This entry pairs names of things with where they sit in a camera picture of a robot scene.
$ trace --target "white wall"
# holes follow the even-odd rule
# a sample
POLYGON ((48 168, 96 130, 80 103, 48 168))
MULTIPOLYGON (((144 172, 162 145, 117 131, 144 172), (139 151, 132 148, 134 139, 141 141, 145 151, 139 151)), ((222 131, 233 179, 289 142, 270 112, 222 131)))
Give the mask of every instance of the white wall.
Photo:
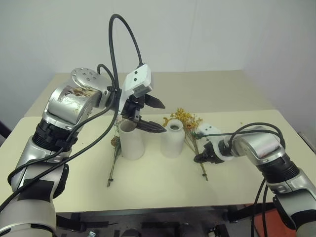
POLYGON ((272 4, 245 71, 316 146, 316 1, 272 4))
MULTIPOLYGON (((0 120, 14 127, 55 73, 70 72, 80 66, 95 68, 101 62, 110 65, 107 30, 114 12, 129 22, 144 61, 153 71, 236 70, 246 66, 254 80, 267 88, 270 82, 263 83, 257 73, 260 53, 256 56, 253 52, 260 45, 262 34, 274 26, 270 15, 281 11, 289 18, 290 13, 283 9, 298 7, 300 10, 291 16, 302 18, 295 30, 299 26, 312 30, 312 23, 305 22, 309 20, 305 11, 311 12, 314 3, 313 0, 2 0, 0 120), (249 60, 258 63, 248 64, 249 60)), ((285 29, 291 30, 289 23, 282 22, 285 29)), ((118 70, 132 70, 137 63, 136 54, 121 24, 115 25, 114 41, 118 70)), ((301 55, 307 58, 310 54, 308 51, 301 55)), ((275 102, 270 93, 276 92, 267 90, 275 102)), ((286 100, 293 93, 281 94, 286 100)))

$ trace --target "floor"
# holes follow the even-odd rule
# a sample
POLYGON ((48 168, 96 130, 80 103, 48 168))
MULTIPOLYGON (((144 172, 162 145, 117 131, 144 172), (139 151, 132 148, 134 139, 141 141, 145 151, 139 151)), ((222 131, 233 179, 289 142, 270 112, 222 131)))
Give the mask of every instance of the floor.
MULTIPOLYGON (((229 223, 223 220, 223 210, 194 210, 160 212, 147 214, 124 214, 108 215, 106 212, 83 213, 81 221, 100 222, 108 221, 118 223, 107 228, 88 229, 84 233, 75 233, 58 229, 59 237, 87 237, 89 231, 94 231, 96 237, 117 237, 130 228, 137 229, 142 233, 142 237, 174 237, 175 228, 178 223, 189 223, 196 231, 195 237, 207 237, 211 228, 219 224, 225 224, 230 237, 250 236, 250 220, 244 219, 237 223, 229 223)), ((69 218, 70 214, 61 214, 69 218)))

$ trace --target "cylindrical white cup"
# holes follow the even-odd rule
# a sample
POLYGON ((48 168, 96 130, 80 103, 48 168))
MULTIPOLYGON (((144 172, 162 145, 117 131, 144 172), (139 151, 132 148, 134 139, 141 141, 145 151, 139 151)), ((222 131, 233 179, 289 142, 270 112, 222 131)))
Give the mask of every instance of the cylindrical white cup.
POLYGON ((160 149, 165 157, 175 158, 182 151, 185 132, 183 124, 177 119, 172 119, 166 126, 166 132, 161 135, 160 149))
POLYGON ((119 138, 122 155, 126 159, 139 159, 145 152, 144 141, 136 124, 125 120, 119 125, 119 138))

